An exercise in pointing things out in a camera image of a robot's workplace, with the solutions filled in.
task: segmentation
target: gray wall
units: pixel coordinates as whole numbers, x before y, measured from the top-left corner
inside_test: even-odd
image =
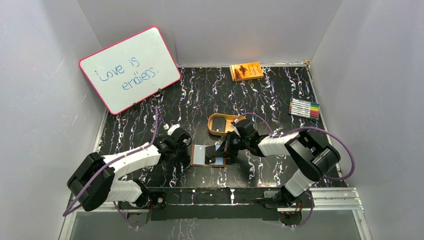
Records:
[[[423,23],[422,1],[344,0],[311,62],[376,240],[423,239]]]
[[[75,0],[0,1],[0,239],[58,238],[105,111],[78,68],[99,49]]]
[[[78,0],[107,47],[156,25],[186,66],[310,60],[342,0]]]

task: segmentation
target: black marble surface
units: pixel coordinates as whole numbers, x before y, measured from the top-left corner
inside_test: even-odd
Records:
[[[290,98],[315,102],[305,67],[263,67],[264,78],[233,82],[227,67],[181,68],[181,80],[167,87],[163,95],[152,96],[119,115],[108,114],[98,151],[116,154],[136,148],[153,137],[155,106],[166,123],[180,124],[193,137],[193,144],[213,145],[208,133],[208,118],[214,113],[239,115],[253,112],[269,123],[275,134],[294,128],[323,128],[323,122],[289,114]],[[260,134],[266,124],[256,117]],[[159,134],[166,131],[159,125]],[[240,151],[226,167],[193,167],[189,162],[163,162],[130,173],[127,179],[141,179],[148,187],[277,187],[297,170],[289,156],[257,157]],[[328,176],[338,177],[336,168]],[[344,182],[321,180],[316,187],[346,187]]]

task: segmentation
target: orange box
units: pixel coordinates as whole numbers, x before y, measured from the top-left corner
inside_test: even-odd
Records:
[[[230,65],[232,81],[243,81],[250,79],[261,79],[264,77],[261,64],[259,62],[249,62]]]

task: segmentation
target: purple cable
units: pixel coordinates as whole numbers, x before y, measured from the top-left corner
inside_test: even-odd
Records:
[[[130,151],[129,153],[127,153],[126,155],[121,155],[121,156],[119,156],[119,157],[117,157],[117,158],[115,158],[115,159],[113,159],[112,161],[110,161],[110,162],[108,162],[108,163],[106,163],[105,165],[103,165],[91,178],[90,178],[90,180],[88,180],[88,182],[84,185],[84,187],[81,189],[81,191],[75,196],[75,198],[72,200],[72,202],[67,206],[67,208],[66,208],[66,210],[65,210],[65,212],[63,212],[63,214],[62,214],[62,216],[63,217],[66,217],[66,216],[68,216],[69,214],[71,214],[72,212],[74,212],[75,210],[77,210],[79,207],[81,207],[81,204],[80,205],[78,205],[78,206],[76,206],[76,207],[74,207],[74,208],[72,208],[74,205],[75,205],[75,203],[77,203],[77,201],[81,198],[81,196],[83,195],[83,193],[87,190],[87,188],[90,186],[90,184],[97,178],[97,176],[99,176],[102,172],[103,172],[103,170],[105,170],[107,167],[109,167],[110,165],[112,165],[112,164],[114,164],[114,163],[116,163],[117,161],[119,161],[119,160],[121,160],[121,159],[123,159],[123,158],[125,158],[126,156],[130,156],[130,155],[133,155],[133,154],[135,154],[135,153],[138,153],[138,152],[140,152],[140,151],[143,151],[144,149],[147,149],[147,148],[149,148],[150,146],[152,146],[153,145],[153,142],[155,141],[155,138],[156,138],[156,133],[158,132],[158,115],[159,115],[159,113],[158,113],[158,107],[156,106],[155,107],[155,109],[154,109],[154,113],[155,113],[155,115],[156,115],[156,117],[155,117],[155,120],[154,120],[154,131],[153,131],[153,138],[151,139],[151,141],[150,141],[150,143],[146,146],[146,147],[143,147],[143,148],[140,148],[140,149],[135,149],[135,150],[133,150],[133,151]]]
[[[113,202],[113,205],[115,206],[115,208],[116,208],[116,210],[118,210],[118,213],[125,219],[125,221],[127,222],[127,223],[129,223],[129,225],[131,226],[131,227],[133,227],[133,228],[136,228],[136,229],[138,229],[139,228],[139,226],[137,225],[137,224],[135,224],[134,222],[132,222],[132,221],[130,221],[128,218],[127,218],[127,216],[125,216],[125,214],[119,209],[119,207],[118,207],[118,205],[117,205],[117,203],[114,201]]]
[[[167,124],[164,120],[164,117],[162,116],[162,114],[159,113],[159,117],[160,117],[160,121],[162,122],[163,126],[165,127],[165,125]]]
[[[312,195],[305,191],[305,194],[309,196],[310,201],[311,201],[311,205],[310,205],[310,211],[309,211],[309,215],[307,216],[307,218],[305,219],[305,221],[299,223],[299,225],[296,225],[296,227],[300,227],[302,225],[304,225],[312,216],[312,209],[315,207],[315,203],[314,203],[314,198],[312,197]]]
[[[304,127],[299,127],[299,128],[293,129],[293,130],[288,131],[286,133],[283,133],[281,135],[272,136],[272,138],[273,139],[274,138],[281,138],[281,137],[284,137],[284,136],[287,136],[287,135],[290,135],[290,134],[294,134],[294,133],[298,133],[298,132],[300,132],[302,130],[307,130],[307,129],[309,129],[309,130],[315,130],[315,131],[321,132],[323,134],[327,134],[328,136],[330,136],[330,137],[334,138],[335,140],[337,140],[344,147],[344,149],[346,149],[346,152],[347,152],[347,154],[350,157],[350,161],[352,162],[352,167],[350,169],[350,172],[346,176],[342,176],[342,177],[324,176],[323,178],[324,179],[327,179],[327,180],[330,180],[330,181],[343,181],[343,180],[348,179],[350,176],[352,176],[352,174],[355,171],[355,166],[356,166],[354,155],[353,155],[352,151],[349,149],[349,147],[346,145],[346,143],[343,140],[341,140],[338,136],[334,135],[331,132],[328,132],[326,130],[323,130],[323,129],[317,128],[317,127],[313,127],[313,126],[304,126]]]
[[[235,119],[237,120],[237,119],[239,119],[239,118],[241,118],[241,117],[243,117],[243,116],[246,116],[246,115],[253,115],[253,116],[258,117],[259,119],[261,119],[261,120],[262,120],[262,122],[264,122],[264,123],[266,124],[266,126],[268,127],[268,129],[269,129],[269,131],[271,132],[271,134],[273,134],[273,133],[274,133],[273,129],[272,129],[272,128],[271,128],[271,126],[268,124],[268,122],[267,122],[267,121],[265,121],[265,119],[263,119],[261,116],[259,116],[258,114],[254,113],[254,112],[245,112],[245,113],[241,114],[240,116],[236,117]]]

